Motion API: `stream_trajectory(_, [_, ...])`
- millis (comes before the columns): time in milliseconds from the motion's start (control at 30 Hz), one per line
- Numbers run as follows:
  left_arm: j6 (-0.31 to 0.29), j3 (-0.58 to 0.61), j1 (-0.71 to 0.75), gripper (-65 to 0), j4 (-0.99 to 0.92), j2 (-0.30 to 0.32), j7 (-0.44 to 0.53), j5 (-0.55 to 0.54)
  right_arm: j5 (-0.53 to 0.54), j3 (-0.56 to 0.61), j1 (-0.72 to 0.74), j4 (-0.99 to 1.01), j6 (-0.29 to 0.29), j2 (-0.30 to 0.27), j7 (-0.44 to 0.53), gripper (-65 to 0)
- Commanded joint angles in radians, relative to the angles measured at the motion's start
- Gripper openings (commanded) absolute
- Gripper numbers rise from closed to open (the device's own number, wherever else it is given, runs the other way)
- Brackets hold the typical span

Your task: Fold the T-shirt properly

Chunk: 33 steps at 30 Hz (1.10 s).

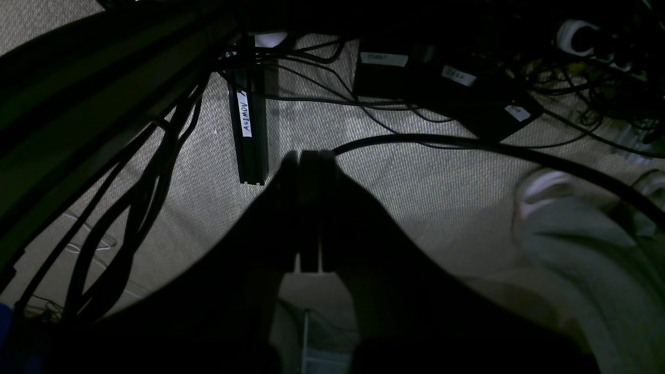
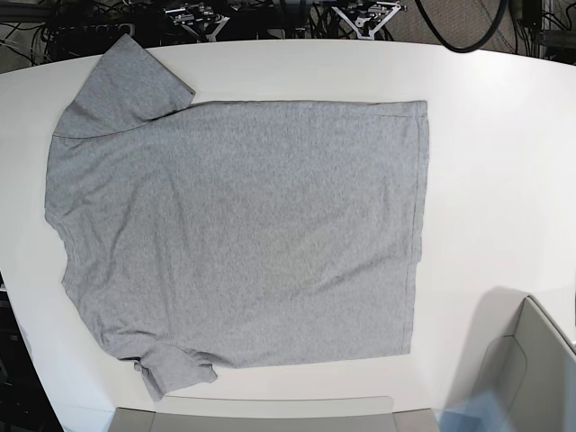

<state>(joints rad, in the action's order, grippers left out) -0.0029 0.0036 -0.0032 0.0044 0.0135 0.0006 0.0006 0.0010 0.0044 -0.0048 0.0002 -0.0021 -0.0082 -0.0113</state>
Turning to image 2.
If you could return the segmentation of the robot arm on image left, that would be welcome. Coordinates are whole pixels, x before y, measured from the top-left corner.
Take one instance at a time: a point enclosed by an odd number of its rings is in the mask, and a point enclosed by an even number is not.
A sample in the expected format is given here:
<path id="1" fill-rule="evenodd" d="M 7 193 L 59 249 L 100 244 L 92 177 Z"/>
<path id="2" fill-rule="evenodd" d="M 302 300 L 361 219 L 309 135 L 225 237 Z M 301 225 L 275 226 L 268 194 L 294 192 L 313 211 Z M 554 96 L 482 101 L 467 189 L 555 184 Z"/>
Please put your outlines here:
<path id="1" fill-rule="evenodd" d="M 165 16 L 198 42 L 216 42 L 218 34 L 230 20 L 228 16 L 216 13 L 204 2 L 168 7 Z"/>

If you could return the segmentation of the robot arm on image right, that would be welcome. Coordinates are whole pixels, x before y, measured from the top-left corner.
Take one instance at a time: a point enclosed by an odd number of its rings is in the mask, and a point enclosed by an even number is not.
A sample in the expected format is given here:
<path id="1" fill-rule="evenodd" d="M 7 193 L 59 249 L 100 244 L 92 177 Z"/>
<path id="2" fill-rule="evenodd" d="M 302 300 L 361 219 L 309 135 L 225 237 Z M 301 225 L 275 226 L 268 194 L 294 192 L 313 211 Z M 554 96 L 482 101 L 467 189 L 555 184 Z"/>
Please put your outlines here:
<path id="1" fill-rule="evenodd" d="M 331 9 L 361 41 L 375 41 L 396 14 L 406 11 L 400 1 L 337 1 Z"/>

